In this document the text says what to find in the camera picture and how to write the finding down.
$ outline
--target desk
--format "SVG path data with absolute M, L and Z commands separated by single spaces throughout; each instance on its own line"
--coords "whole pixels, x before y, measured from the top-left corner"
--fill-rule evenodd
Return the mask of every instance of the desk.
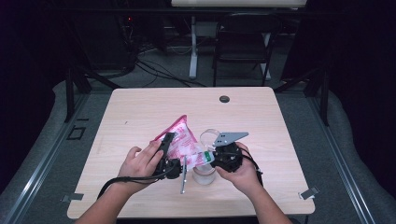
M 222 95 L 230 97 L 222 103 Z M 264 187 L 286 214 L 311 214 L 312 199 L 299 198 L 308 189 L 300 163 L 272 89 L 168 88 L 113 91 L 67 215 L 81 216 L 96 200 L 101 187 L 115 177 L 129 149 L 150 140 L 187 115 L 199 139 L 207 129 L 249 132 L 241 139 L 263 171 Z M 235 217 L 253 216 L 248 198 L 219 175 L 208 186 L 198 185 L 187 172 L 185 194 L 181 177 L 165 179 L 136 193 L 119 217 Z
M 306 0 L 172 0 L 173 7 L 305 7 Z M 195 17 L 191 17 L 191 63 L 190 78 L 197 76 L 198 54 L 196 48 L 196 22 Z M 262 72 L 265 70 L 265 63 L 260 64 Z M 268 72 L 266 79 L 271 79 Z

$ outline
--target chair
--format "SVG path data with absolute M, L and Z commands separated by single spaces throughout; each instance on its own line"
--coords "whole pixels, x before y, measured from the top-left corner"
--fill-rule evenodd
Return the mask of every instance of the chair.
M 271 59 L 276 35 L 282 22 L 274 15 L 258 13 L 232 13 L 220 19 L 216 30 L 216 46 L 212 68 L 213 86 L 216 86 L 218 62 L 221 63 L 266 63 L 262 86 Z M 268 43 L 265 34 L 269 34 Z

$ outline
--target black backdrop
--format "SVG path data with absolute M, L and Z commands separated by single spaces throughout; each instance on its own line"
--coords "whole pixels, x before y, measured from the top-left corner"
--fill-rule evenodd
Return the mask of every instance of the black backdrop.
M 0 192 L 19 169 L 54 104 L 53 86 L 64 80 L 63 33 L 38 2 L 0 7 Z
M 307 9 L 346 16 L 340 21 L 302 20 L 282 78 L 320 66 L 338 41 L 330 89 L 348 115 L 361 159 L 396 198 L 396 6 L 392 1 L 311 0 Z

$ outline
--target black wire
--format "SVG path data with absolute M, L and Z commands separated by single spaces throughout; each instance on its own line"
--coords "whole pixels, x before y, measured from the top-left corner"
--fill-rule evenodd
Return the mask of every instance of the black wire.
M 165 70 L 167 73 L 165 73 L 165 72 L 163 72 L 163 71 L 160 71 L 160 70 L 157 70 L 155 67 L 153 67 L 153 66 L 151 66 L 151 65 L 149 65 L 149 64 L 147 64 L 147 63 L 145 63 L 144 61 L 146 61 L 146 62 L 148 62 L 148 63 L 153 63 L 153 64 L 155 64 L 155 65 L 157 65 L 157 66 L 160 66 L 161 69 Z M 187 86 L 187 87 L 190 87 L 190 85 L 189 85 L 188 83 L 194 84 L 194 85 L 198 85 L 198 86 L 201 86 L 201 87 L 206 87 L 206 85 L 204 85 L 204 84 L 202 84 L 202 83 L 199 83 L 199 82 L 196 82 L 196 81 L 189 81 L 189 80 L 186 80 L 186 79 L 182 79 L 182 78 L 176 77 L 174 74 L 172 74 L 170 71 L 168 71 L 166 68 L 164 68 L 162 65 L 160 65 L 160 64 L 158 64 L 158 63 L 155 63 L 155 62 L 152 62 L 152 61 L 148 61 L 148 60 L 144 60 L 144 61 L 138 59 L 138 62 L 139 62 L 139 63 L 142 63 L 142 64 L 145 65 L 147 68 L 149 68 L 149 69 L 151 69 L 151 70 L 154 70 L 154 71 L 156 71 L 156 72 L 158 72 L 158 73 L 160 73 L 160 74 L 166 75 L 169 79 L 176 80 L 176 81 L 182 83 L 183 85 L 185 85 L 185 86 Z
M 147 73 L 149 73 L 149 74 L 151 74 L 151 75 L 153 75 L 153 76 L 155 76 L 155 77 L 161 77 L 161 78 L 172 79 L 171 77 L 163 77 L 163 76 L 160 76 L 160 75 L 158 75 L 158 74 L 154 74 L 154 73 L 150 72 L 149 70 L 147 70 L 146 68 L 142 67 L 142 66 L 139 65 L 139 64 L 137 64 L 136 66 L 138 66 L 138 67 L 139 67 L 140 69 L 142 69 L 143 71 L 145 71 L 145 72 L 147 72 Z
M 173 75 L 170 75 L 170 74 L 166 74 L 165 72 L 158 71 L 157 69 L 155 69 L 155 68 L 152 67 L 151 65 L 149 65 L 149 64 L 147 64 L 147 63 L 144 63 L 144 62 L 142 62 L 142 61 L 140 61 L 140 60 L 139 60 L 139 62 L 142 63 L 143 65 L 145 65 L 147 68 L 149 68 L 149 69 L 151 69 L 151 70 L 154 70 L 154 71 L 156 71 L 156 72 L 158 72 L 158 73 L 161 73 L 161 74 L 163 74 L 163 75 L 166 75 L 168 79 L 176 80 L 176 81 L 180 82 L 181 84 L 183 84 L 183 85 L 185 85 L 185 86 L 187 86 L 187 87 L 190 87 L 190 85 L 187 84 L 185 80 L 182 80 L 182 79 L 177 78 L 177 77 L 175 77 L 175 76 L 173 76 Z
M 131 73 L 132 71 L 134 71 L 134 69 L 132 67 L 125 67 L 123 70 L 121 70 L 118 73 L 114 73 L 114 74 L 110 74 L 110 75 L 101 75 L 101 77 L 105 77 L 107 79 L 112 79 L 112 78 L 116 78 L 116 77 L 124 77 L 124 76 L 128 75 L 129 73 Z M 87 78 L 93 78 L 88 74 L 86 74 L 85 76 Z
M 103 186 L 102 189 L 100 190 L 98 197 L 96 200 L 98 200 L 100 197 L 102 197 L 102 195 L 106 192 L 106 190 L 108 189 L 108 187 L 114 183 L 117 182 L 134 182 L 134 183 L 138 183 L 138 184 L 144 184 L 144 185 L 149 185 L 152 183 L 157 182 L 160 179 L 163 179 L 168 173 L 170 173 L 171 171 L 173 171 L 173 169 L 176 168 L 176 164 L 173 164 L 173 166 L 171 166 L 171 169 L 163 172 L 160 175 L 152 175 L 152 176 L 139 176 L 139 177 L 131 177 L 131 176 L 118 176 L 115 178 L 112 178 L 110 180 L 108 180 Z M 154 180 L 152 182 L 140 182 L 138 180 Z
M 250 153 L 248 153 L 248 151 L 246 151 L 246 152 L 247 152 L 247 154 L 248 154 L 250 157 L 249 157 L 249 156 L 246 156 L 246 155 L 242 155 L 242 156 L 241 156 L 241 155 L 239 155 L 239 154 L 232 153 L 232 152 L 221 152 L 220 155 L 242 157 L 242 158 L 245 158 L 245 159 L 251 161 L 251 162 L 253 163 L 255 169 L 256 169 L 257 178 L 259 179 L 260 184 L 263 186 L 263 183 L 262 183 L 262 170 L 260 169 L 259 165 L 253 160 L 253 158 L 251 157 Z
M 138 66 L 139 68 L 141 68 L 143 71 L 146 71 L 147 73 L 150 73 L 149 71 L 147 71 L 146 69 L 144 69 L 142 66 L 140 66 L 139 64 L 137 64 L 137 62 L 136 62 L 136 66 Z M 152 79 L 148 84 L 142 86 L 142 88 L 145 88 L 145 87 L 149 86 L 150 84 L 154 83 L 155 80 L 157 80 L 157 78 L 160 77 L 160 75 L 158 74 L 158 71 L 156 71 L 156 72 L 157 72 L 157 74 L 152 74 L 152 73 L 150 73 L 150 74 L 154 75 L 154 79 Z

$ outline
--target forearm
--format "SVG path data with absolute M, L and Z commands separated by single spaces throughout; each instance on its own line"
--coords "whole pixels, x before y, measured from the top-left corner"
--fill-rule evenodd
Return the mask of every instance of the forearm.
M 253 203 L 260 224 L 291 223 L 264 188 L 247 195 Z
M 120 185 L 113 184 L 76 223 L 115 223 L 130 196 Z

